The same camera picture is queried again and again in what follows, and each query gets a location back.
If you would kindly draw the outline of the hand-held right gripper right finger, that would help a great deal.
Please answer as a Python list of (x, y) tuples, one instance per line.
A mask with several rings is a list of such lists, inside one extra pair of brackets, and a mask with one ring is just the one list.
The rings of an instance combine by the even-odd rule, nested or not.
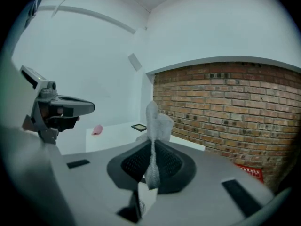
[(190, 156), (196, 174), (180, 192), (158, 195), (144, 217), (144, 226), (230, 226), (244, 220), (222, 186), (222, 182), (232, 179), (261, 206), (274, 198), (262, 182), (220, 155), (171, 142), (167, 145)]

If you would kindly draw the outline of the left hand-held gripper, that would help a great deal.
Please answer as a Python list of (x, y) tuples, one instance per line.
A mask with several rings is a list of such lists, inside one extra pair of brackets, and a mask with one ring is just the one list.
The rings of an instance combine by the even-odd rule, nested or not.
[[(79, 120), (79, 116), (90, 114), (95, 110), (95, 105), (91, 102), (79, 102), (83, 99), (58, 95), (56, 83), (49, 81), (34, 69), (21, 66), (20, 73), (32, 85), (36, 98), (34, 99), (32, 112), (26, 116), (23, 128), (38, 133), (44, 143), (56, 144), (60, 132), (72, 129)], [(58, 99), (65, 100), (62, 104), (55, 105)], [(63, 109), (62, 117), (44, 121), (39, 110), (38, 103), (47, 103)]]

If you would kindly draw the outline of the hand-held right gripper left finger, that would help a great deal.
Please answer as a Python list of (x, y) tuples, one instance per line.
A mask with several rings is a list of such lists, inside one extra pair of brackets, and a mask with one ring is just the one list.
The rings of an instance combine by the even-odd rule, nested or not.
[(107, 173), (115, 156), (137, 146), (137, 142), (101, 151), (62, 156), (48, 146), (51, 166), (59, 189), (71, 212), (74, 226), (129, 226), (117, 215), (130, 203), (132, 192), (118, 188)]

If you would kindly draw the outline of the grey wiping cloth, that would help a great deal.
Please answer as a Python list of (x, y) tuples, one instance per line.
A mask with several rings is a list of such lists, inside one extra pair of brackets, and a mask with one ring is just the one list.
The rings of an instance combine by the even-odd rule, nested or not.
[(153, 190), (160, 185), (160, 173), (157, 165), (158, 153), (155, 148), (155, 141), (169, 141), (174, 126), (174, 121), (166, 114), (158, 112), (158, 105), (150, 101), (146, 107), (147, 132), (136, 138), (136, 141), (151, 141), (150, 164), (144, 174), (146, 185)]

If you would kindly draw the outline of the person's left hand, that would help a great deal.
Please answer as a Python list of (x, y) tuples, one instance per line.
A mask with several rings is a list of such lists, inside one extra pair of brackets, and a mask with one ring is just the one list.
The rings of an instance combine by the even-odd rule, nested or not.
[(62, 117), (63, 109), (47, 103), (38, 103), (40, 114), (44, 121), (49, 121), (53, 118)]

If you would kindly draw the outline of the white table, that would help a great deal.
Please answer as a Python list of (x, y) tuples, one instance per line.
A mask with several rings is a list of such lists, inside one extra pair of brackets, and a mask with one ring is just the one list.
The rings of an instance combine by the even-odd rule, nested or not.
[(135, 142), (136, 138), (146, 133), (132, 128), (138, 122), (128, 122), (112, 126), (104, 126), (101, 134), (92, 135), (93, 128), (86, 130), (86, 152), (94, 152), (114, 148)]

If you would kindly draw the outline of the red fire extinguisher box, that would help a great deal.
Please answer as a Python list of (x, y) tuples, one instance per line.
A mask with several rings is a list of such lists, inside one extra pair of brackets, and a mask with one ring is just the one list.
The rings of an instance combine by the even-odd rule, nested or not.
[(242, 165), (242, 164), (237, 164), (237, 163), (235, 163), (235, 165), (238, 166), (244, 172), (250, 174), (252, 177), (254, 177), (257, 180), (259, 180), (262, 183), (264, 183), (263, 174), (262, 174), (262, 170), (261, 169), (252, 168), (252, 167), (245, 166), (245, 165)]

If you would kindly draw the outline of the grey wall panel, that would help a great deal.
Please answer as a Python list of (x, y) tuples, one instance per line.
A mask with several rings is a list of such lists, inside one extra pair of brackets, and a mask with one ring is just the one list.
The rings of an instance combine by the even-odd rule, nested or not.
[(128, 60), (136, 71), (141, 69), (142, 65), (134, 53), (128, 55)]

